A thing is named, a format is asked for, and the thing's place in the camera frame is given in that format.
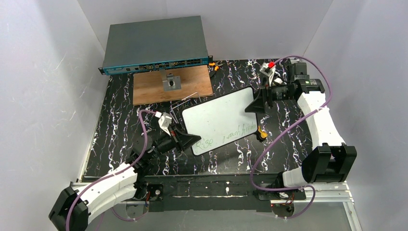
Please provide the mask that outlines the yellow black whiteboard eraser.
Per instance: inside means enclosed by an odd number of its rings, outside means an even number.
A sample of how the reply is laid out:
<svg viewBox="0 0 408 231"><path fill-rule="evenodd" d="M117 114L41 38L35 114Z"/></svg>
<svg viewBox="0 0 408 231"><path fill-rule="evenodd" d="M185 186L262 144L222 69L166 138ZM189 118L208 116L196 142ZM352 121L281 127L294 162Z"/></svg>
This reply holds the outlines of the yellow black whiteboard eraser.
<svg viewBox="0 0 408 231"><path fill-rule="evenodd" d="M258 126L258 129L255 134L256 134L256 139L260 142L264 142L268 137L268 134L265 131L263 131L260 126Z"/></svg>

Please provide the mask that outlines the white whiteboard black frame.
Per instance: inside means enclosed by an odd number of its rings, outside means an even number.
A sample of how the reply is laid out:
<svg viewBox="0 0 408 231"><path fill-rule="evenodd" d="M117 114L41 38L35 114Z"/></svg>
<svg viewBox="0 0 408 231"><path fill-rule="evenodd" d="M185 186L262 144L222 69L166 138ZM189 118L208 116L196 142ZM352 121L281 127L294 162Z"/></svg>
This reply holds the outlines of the white whiteboard black frame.
<svg viewBox="0 0 408 231"><path fill-rule="evenodd" d="M256 114L245 112L253 100L253 88L246 87L183 109L186 131L201 137L192 145L192 153L202 155L256 133Z"/></svg>

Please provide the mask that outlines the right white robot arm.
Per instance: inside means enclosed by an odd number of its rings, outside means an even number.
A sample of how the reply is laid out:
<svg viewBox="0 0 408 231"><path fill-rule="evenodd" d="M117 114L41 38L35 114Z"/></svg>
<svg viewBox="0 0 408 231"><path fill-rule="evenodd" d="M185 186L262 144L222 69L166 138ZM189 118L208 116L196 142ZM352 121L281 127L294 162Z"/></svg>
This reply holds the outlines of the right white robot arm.
<svg viewBox="0 0 408 231"><path fill-rule="evenodd" d="M321 80L309 77L305 63L291 64L288 70L289 83L284 84L275 73L275 62L263 63L260 72L265 77L245 111L264 114L274 101L295 100L305 116L313 150L300 167L280 172L271 186L257 189L295 190L314 182L344 182L357 157L356 148L347 145L337 131Z"/></svg>

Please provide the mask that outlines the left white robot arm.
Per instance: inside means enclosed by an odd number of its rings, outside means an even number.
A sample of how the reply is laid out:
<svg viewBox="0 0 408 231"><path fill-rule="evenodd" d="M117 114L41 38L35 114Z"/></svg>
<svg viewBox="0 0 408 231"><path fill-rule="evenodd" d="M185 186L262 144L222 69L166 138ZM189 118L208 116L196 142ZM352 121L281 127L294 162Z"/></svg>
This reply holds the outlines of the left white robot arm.
<svg viewBox="0 0 408 231"><path fill-rule="evenodd" d="M135 197L138 190L146 189L139 181L149 171L151 160L158 155L177 149L185 151L201 139L171 125L168 133L150 142L146 134L141 151L132 151L126 162L100 179L79 187L63 189L48 218L59 231L84 231L100 214L116 204Z"/></svg>

